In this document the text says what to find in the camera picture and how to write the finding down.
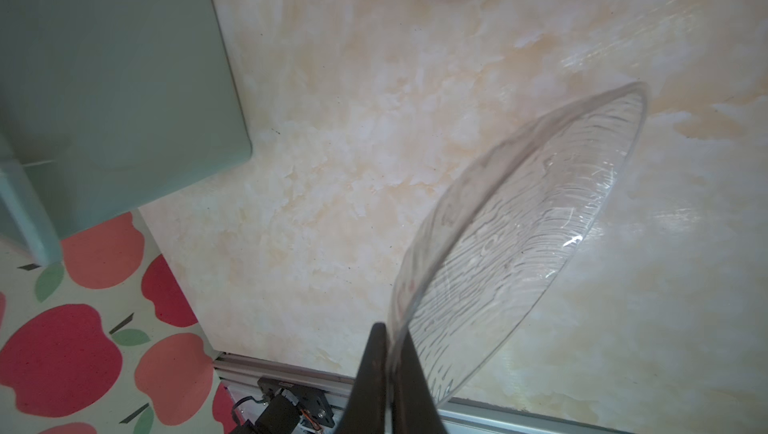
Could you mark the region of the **mint green plastic bin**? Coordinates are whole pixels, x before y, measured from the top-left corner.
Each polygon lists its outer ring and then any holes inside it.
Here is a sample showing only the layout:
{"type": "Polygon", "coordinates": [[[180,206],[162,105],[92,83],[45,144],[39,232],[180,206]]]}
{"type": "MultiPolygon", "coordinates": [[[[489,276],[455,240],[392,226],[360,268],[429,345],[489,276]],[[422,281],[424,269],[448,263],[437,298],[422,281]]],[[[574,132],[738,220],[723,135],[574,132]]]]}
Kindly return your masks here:
{"type": "Polygon", "coordinates": [[[251,153],[213,0],[1,0],[1,236],[38,265],[251,153]]]}

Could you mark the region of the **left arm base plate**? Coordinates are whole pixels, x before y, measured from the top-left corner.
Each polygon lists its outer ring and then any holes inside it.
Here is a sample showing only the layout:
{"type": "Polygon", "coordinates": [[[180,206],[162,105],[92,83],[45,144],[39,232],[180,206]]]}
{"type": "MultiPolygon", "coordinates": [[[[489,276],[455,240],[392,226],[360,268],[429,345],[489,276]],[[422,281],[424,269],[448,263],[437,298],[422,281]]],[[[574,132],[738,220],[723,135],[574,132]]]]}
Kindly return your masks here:
{"type": "Polygon", "coordinates": [[[336,428],[336,420],[326,393],[318,388],[271,378],[257,382],[262,397],[252,395],[236,401],[230,411],[235,427],[231,433],[289,434],[327,433],[336,428]],[[241,418],[239,408],[248,402],[264,407],[256,420],[241,418]]]}

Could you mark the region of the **clear glass textured plate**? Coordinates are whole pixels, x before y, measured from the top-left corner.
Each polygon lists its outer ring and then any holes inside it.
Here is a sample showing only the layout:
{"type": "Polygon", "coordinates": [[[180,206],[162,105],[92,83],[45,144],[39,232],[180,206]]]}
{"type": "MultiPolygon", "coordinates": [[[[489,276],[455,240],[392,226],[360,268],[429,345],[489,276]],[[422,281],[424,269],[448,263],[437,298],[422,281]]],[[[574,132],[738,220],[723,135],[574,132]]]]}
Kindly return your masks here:
{"type": "Polygon", "coordinates": [[[506,343],[570,262],[632,154],[649,97],[632,82],[523,125],[422,221],[387,324],[392,353],[413,342],[436,404],[506,343]]]}

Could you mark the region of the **aluminium front rail frame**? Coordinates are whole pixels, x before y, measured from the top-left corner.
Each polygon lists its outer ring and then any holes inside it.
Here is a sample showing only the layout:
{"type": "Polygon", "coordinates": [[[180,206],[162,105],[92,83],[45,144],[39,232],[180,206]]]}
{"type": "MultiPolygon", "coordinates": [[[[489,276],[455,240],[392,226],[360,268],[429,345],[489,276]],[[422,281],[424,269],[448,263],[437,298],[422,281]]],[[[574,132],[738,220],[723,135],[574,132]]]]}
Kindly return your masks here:
{"type": "MultiPolygon", "coordinates": [[[[277,395],[284,399],[270,412],[288,417],[296,410],[296,433],[336,433],[347,411],[355,380],[329,372],[224,353],[214,361],[216,374],[235,401],[242,424],[255,423],[277,395]]],[[[436,406],[412,379],[398,381],[384,400],[383,433],[406,433],[406,422],[419,425],[419,414],[439,420],[448,433],[609,433],[609,428],[558,419],[465,399],[436,406]]]]}

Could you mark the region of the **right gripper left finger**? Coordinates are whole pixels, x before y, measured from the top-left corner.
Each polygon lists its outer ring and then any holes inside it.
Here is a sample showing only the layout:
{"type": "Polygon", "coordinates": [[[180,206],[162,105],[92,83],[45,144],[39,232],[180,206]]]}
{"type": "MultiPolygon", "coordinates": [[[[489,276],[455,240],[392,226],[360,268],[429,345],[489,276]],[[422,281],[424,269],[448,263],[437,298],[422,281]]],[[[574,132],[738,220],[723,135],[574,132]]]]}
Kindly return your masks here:
{"type": "Polygon", "coordinates": [[[370,331],[352,391],[335,430],[338,434],[383,434],[386,426],[388,336],[384,323],[370,331]]]}

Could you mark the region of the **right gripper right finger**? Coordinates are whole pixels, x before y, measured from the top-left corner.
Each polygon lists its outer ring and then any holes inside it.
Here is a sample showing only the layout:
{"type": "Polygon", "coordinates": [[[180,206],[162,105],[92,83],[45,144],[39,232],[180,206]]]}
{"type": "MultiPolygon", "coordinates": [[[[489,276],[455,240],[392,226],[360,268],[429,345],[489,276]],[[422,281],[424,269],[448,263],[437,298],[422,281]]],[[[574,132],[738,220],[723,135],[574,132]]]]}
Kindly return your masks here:
{"type": "Polygon", "coordinates": [[[392,377],[394,434],[446,434],[410,334],[404,338],[392,377]]]}

